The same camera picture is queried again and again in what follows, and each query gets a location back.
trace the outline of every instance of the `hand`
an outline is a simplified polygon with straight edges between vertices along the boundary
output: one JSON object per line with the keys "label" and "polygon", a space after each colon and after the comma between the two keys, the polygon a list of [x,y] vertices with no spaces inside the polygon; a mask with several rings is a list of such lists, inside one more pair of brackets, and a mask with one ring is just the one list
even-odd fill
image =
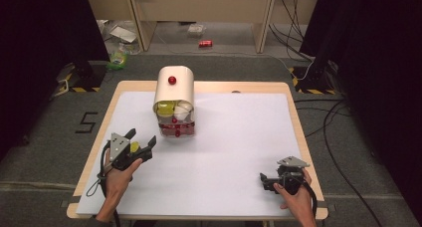
{"label": "hand", "polygon": [[[305,181],[311,185],[310,174],[303,169]],[[279,192],[285,199],[285,203],[280,205],[281,209],[289,208],[295,218],[301,222],[303,226],[317,226],[314,218],[311,195],[307,189],[301,185],[298,193],[291,195],[282,185],[274,183],[274,188]]]}
{"label": "hand", "polygon": [[[109,164],[109,149],[105,153],[105,166]],[[102,222],[108,222],[111,219],[112,213],[117,207],[120,199],[127,190],[133,173],[142,164],[142,159],[134,161],[130,167],[124,171],[117,169],[107,169],[106,173],[106,197],[102,209],[96,216],[96,219]]]}

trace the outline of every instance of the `floor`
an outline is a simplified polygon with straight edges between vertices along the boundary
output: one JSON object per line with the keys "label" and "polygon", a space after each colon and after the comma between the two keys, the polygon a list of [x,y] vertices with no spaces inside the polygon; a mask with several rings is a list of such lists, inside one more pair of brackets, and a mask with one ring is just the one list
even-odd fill
{"label": "floor", "polygon": [[[257,54],[255,44],[252,38],[251,26],[249,24],[228,24],[228,23],[198,23],[205,27],[205,33],[200,40],[212,40],[212,48],[198,48],[199,39],[189,38],[187,29],[189,25],[182,26],[178,22],[161,22],[155,31],[155,36],[151,46],[147,52],[139,53],[139,56],[222,56],[222,57],[268,57],[280,62],[284,68],[285,62],[295,60],[303,62],[304,66],[310,64],[310,61],[299,57],[292,51],[287,50],[271,31],[267,36],[266,46],[263,54]],[[284,34],[288,34],[290,26],[277,25],[277,29]],[[292,33],[295,39],[299,39],[298,34]],[[119,49],[118,39],[104,34],[106,39],[105,45],[109,53]],[[290,39],[289,44],[294,49],[298,49],[300,43]],[[307,96],[293,92],[295,100],[313,100],[313,99],[336,99],[341,98],[341,94],[337,92],[337,96]],[[84,104],[86,99],[90,98],[91,104]],[[91,98],[91,96],[82,98],[78,105],[87,105],[89,107],[97,107],[99,103],[106,103],[107,98]],[[71,123],[64,122],[57,118],[60,112],[65,110],[71,113],[72,110],[68,106],[74,104],[56,102],[55,107],[59,110],[48,109],[45,118],[53,119],[57,125],[47,128],[47,133],[43,129],[43,120],[35,127],[34,132],[42,132],[36,137],[36,141],[54,145],[52,138],[63,138],[68,142],[64,146],[72,147],[72,140],[66,137],[65,132],[72,128]],[[367,148],[362,133],[359,132],[358,126],[351,117],[348,106],[341,106],[336,111],[337,114],[328,120],[329,133],[324,136],[321,128],[327,111],[332,108],[333,102],[297,102],[297,109],[307,136],[307,142],[310,148],[313,161],[316,166],[318,180],[324,194],[326,205],[328,207],[329,216],[324,221],[319,221],[318,226],[376,226],[374,217],[365,207],[364,203],[371,207],[374,215],[380,220],[382,226],[419,226],[414,219],[411,211],[407,207],[405,201],[401,197],[399,191],[395,187],[394,182],[388,172],[378,163],[371,155],[371,151]],[[56,136],[49,136],[49,131],[62,129],[63,134],[56,133]],[[82,137],[85,143],[92,143],[92,136]],[[324,141],[327,138],[330,146],[326,146]],[[69,220],[66,216],[67,200],[73,193],[75,185],[62,184],[47,186],[48,183],[38,183],[43,185],[42,190],[37,190],[37,186],[33,184],[32,175],[40,175],[37,171],[39,166],[34,168],[21,168],[21,166],[30,165],[37,162],[37,156],[34,159],[25,158],[26,163],[16,164],[20,155],[31,153],[31,149],[18,148],[14,150],[12,155],[3,160],[0,167],[0,218],[2,226],[83,226],[84,222],[77,220]],[[82,153],[73,153],[70,148],[64,148],[62,155],[58,160],[50,156],[48,151],[41,152],[47,156],[49,163],[42,163],[43,168],[54,170],[56,165],[69,163],[71,158],[69,155],[77,157],[85,157],[89,154],[89,150],[85,149]],[[21,186],[17,187],[16,182],[10,183],[14,176],[22,176],[18,179]],[[62,176],[63,179],[78,179],[78,176]],[[43,208],[33,208],[30,206],[43,206]],[[124,226],[130,226],[130,222],[123,222]],[[276,222],[275,226],[299,226],[295,221]],[[197,222],[197,221],[162,221],[157,223],[158,227],[169,226],[220,226],[220,227],[243,227],[243,222]]]}

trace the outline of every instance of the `black cable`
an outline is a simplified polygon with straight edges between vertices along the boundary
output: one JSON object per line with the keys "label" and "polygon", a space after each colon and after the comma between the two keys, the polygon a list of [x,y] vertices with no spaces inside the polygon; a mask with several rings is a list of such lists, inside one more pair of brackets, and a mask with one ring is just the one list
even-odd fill
{"label": "black cable", "polygon": [[[274,27],[274,29],[277,31],[277,32],[279,32],[282,36],[286,36],[286,37],[289,37],[288,35],[286,35],[285,33],[283,33],[282,31],[280,31],[279,29],[277,29],[277,26],[275,25],[275,24],[273,24],[273,27]],[[298,42],[303,42],[302,40],[300,40],[300,39],[296,39],[295,37],[290,37],[292,40],[295,40],[295,41],[298,41]]]}
{"label": "black cable", "polygon": [[339,102],[344,100],[323,100],[323,99],[313,99],[313,100],[297,100],[294,103],[301,103],[301,102],[315,102],[315,101],[326,101],[326,102]]}
{"label": "black cable", "polygon": [[301,54],[300,52],[298,52],[297,50],[295,50],[292,46],[290,46],[289,44],[287,44],[282,38],[280,38],[276,34],[276,32],[273,30],[273,28],[270,25],[269,25],[269,28],[270,28],[271,32],[273,33],[273,35],[276,37],[276,39],[280,43],[282,43],[283,45],[285,45],[287,49],[290,49],[291,51],[295,52],[298,56],[304,58],[304,60],[296,60],[296,59],[293,59],[292,57],[291,57],[291,59],[296,60],[296,61],[301,61],[301,62],[311,62],[312,61],[310,58],[308,58],[305,55]]}
{"label": "black cable", "polygon": [[325,124],[326,124],[326,120],[328,119],[329,115],[332,113],[332,111],[335,109],[335,107],[337,107],[339,104],[341,104],[343,101],[338,102],[337,104],[335,104],[330,112],[325,116],[325,119],[323,120],[323,139],[325,141],[325,146],[326,149],[328,150],[329,156],[332,159],[332,162],[334,163],[335,167],[337,168],[338,172],[341,174],[341,176],[344,178],[344,180],[347,182],[347,184],[353,189],[354,193],[356,193],[356,195],[359,197],[359,199],[362,201],[362,203],[365,205],[365,207],[368,209],[368,211],[371,213],[372,217],[374,218],[374,220],[376,221],[377,225],[382,227],[381,222],[379,221],[378,217],[376,217],[375,213],[373,212],[373,210],[370,208],[370,206],[366,203],[366,201],[363,199],[362,195],[359,193],[359,191],[357,191],[357,189],[351,184],[351,182],[348,180],[348,178],[345,176],[345,174],[342,172],[341,168],[339,167],[337,161],[335,160],[332,152],[331,152],[331,148],[328,144],[328,140],[326,138],[326,128],[325,128]]}
{"label": "black cable", "polygon": [[[346,114],[346,113],[338,113],[339,110],[344,109],[345,107],[342,107],[340,109],[338,109],[335,114],[339,114],[339,115],[344,115],[344,116],[352,116],[351,114]],[[296,110],[300,111],[300,110],[314,110],[314,111],[323,111],[323,112],[329,112],[329,110],[324,110],[324,109],[320,109],[320,108],[310,108],[310,107],[305,107],[305,108],[297,108]]]}
{"label": "black cable", "polygon": [[[340,108],[340,109],[338,109],[337,111],[335,111],[334,115],[339,114],[339,113],[338,113],[338,111],[339,111],[339,110],[341,110],[341,109],[343,109],[343,108]],[[331,122],[332,122],[332,120],[334,119],[334,115],[332,115],[332,116],[331,116],[331,119],[329,120],[329,123],[327,123],[326,125],[323,125],[322,127],[318,128],[318,129],[316,129],[316,130],[314,130],[313,132],[311,132],[311,133],[309,133],[309,134],[305,135],[305,137],[310,137],[311,135],[313,135],[313,134],[315,134],[315,133],[319,132],[320,130],[322,130],[322,129],[323,129],[323,128],[325,128],[326,126],[330,125],[330,124],[331,124]]]}
{"label": "black cable", "polygon": [[286,5],[286,3],[285,3],[285,0],[282,0],[282,3],[283,3],[283,6],[285,7],[285,9],[286,9],[286,11],[288,12],[288,15],[289,15],[289,18],[291,19],[291,21],[292,21],[292,27],[293,27],[293,29],[298,33],[298,35],[300,35],[301,37],[302,37],[302,39],[304,38],[303,36],[302,36],[302,32],[300,32],[300,27],[297,27],[297,25],[296,25],[296,22],[295,22],[295,19],[294,18],[292,18],[292,15],[291,15],[291,13],[290,13],[290,11],[289,11],[289,9],[288,9],[288,6]]}

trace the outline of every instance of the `white paper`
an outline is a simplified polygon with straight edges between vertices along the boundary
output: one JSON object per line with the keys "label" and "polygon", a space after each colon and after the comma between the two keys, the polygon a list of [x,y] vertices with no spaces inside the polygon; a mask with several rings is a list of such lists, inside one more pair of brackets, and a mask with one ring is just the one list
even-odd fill
{"label": "white paper", "polygon": [[136,39],[136,34],[121,28],[120,26],[115,27],[111,32],[111,35],[121,38],[125,41],[132,43]]}
{"label": "white paper", "polygon": [[[119,214],[147,216],[278,217],[280,195],[264,190],[260,172],[277,176],[277,161],[302,158],[287,98],[282,94],[195,94],[196,135],[160,135],[151,106],[153,92],[122,93],[102,147],[112,132],[137,134],[140,146],[154,136],[153,158],[143,163],[117,207]],[[97,180],[100,153],[84,193]],[[78,214],[97,214],[99,188],[82,196]]]}

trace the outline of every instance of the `yellow and black hazard tape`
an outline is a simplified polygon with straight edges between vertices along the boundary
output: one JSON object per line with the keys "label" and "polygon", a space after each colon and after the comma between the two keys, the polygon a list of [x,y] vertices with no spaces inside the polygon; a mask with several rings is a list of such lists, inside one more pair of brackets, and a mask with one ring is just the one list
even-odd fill
{"label": "yellow and black hazard tape", "polygon": [[295,91],[303,94],[313,95],[334,95],[335,91],[328,84],[310,84],[307,80],[298,80],[294,75],[295,68],[289,68],[292,74],[292,82],[295,87]]}
{"label": "yellow and black hazard tape", "polygon": [[[66,75],[65,80],[68,81],[68,83],[71,80],[74,68],[71,68],[71,70],[69,71],[69,73]],[[60,92],[64,91],[66,89],[66,87],[61,87],[60,88]],[[86,93],[86,92],[98,92],[100,90],[100,87],[71,87],[69,86],[69,91],[70,92],[77,92],[77,93]]]}
{"label": "yellow and black hazard tape", "polygon": [[99,90],[100,90],[100,88],[69,87],[69,91],[79,92],[79,93],[83,93],[83,92],[98,92]]}

